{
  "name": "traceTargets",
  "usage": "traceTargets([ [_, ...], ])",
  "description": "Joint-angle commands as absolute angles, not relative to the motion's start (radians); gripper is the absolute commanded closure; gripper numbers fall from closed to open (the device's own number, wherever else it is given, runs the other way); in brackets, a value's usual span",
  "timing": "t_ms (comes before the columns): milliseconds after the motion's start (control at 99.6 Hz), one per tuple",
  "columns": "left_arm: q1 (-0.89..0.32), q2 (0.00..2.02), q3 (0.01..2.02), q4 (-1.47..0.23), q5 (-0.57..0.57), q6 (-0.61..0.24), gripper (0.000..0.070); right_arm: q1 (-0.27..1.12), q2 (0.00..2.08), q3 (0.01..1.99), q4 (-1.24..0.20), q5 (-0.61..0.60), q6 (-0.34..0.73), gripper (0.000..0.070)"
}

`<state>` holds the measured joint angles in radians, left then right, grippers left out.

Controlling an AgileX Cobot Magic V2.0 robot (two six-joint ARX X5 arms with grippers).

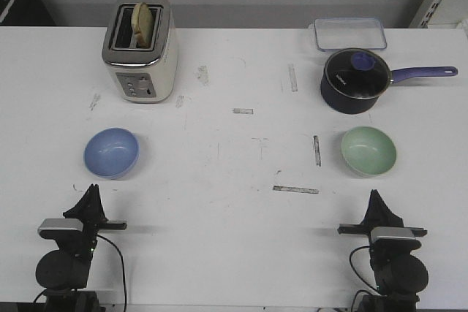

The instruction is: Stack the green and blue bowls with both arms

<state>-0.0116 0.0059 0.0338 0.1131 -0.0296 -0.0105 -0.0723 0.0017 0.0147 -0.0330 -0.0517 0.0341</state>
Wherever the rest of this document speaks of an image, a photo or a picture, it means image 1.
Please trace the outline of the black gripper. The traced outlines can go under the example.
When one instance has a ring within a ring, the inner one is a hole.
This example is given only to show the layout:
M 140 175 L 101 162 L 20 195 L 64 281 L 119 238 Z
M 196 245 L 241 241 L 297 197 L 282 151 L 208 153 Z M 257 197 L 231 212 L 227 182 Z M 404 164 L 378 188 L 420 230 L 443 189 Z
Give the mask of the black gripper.
M 96 210 L 91 209 L 94 203 L 94 195 Z M 96 248 L 99 231 L 124 231 L 127 229 L 126 221 L 109 221 L 105 216 L 98 184 L 90 185 L 76 204 L 75 209 L 63 212 L 63 216 L 77 219 L 83 224 L 83 235 L 89 250 Z
M 399 222 L 397 224 L 385 224 L 383 221 L 401 221 L 401 218 L 390 210 L 380 193 L 376 189 L 372 189 L 365 219 L 359 224 L 340 224 L 337 232 L 340 235 L 366 236 L 369 248 L 372 250 L 416 250 L 421 247 L 419 238 L 427 235 L 427 230 L 421 227 L 406 227 Z M 370 232 L 375 227 L 408 228 L 416 237 L 416 241 L 380 240 L 372 244 L 370 242 Z

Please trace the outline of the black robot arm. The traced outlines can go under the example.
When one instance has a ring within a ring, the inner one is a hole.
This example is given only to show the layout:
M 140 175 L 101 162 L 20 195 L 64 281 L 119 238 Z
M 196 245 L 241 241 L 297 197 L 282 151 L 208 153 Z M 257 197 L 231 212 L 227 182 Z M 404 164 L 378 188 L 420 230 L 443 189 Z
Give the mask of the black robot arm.
M 406 227 L 403 219 L 385 204 L 378 190 L 370 192 L 368 207 L 359 224 L 340 224 L 340 235 L 365 235 L 366 246 L 351 251 L 348 261 L 354 273 L 368 287 L 355 294 L 362 294 L 358 304 L 352 303 L 351 311 L 416 311 L 420 301 L 418 293 L 429 283 L 429 273 L 419 258 L 412 255 L 421 247 L 419 239 L 427 235 L 420 227 Z M 375 285 L 363 279 L 353 264 L 354 254 L 369 251 L 370 267 Z
M 39 260 L 35 277 L 44 289 L 43 311 L 105 311 L 98 294 L 86 289 L 98 239 L 117 245 L 100 232 L 124 231 L 125 221 L 110 221 L 105 216 L 99 186 L 91 184 L 77 204 L 61 218 L 47 218 L 38 235 L 53 240 L 58 248 Z

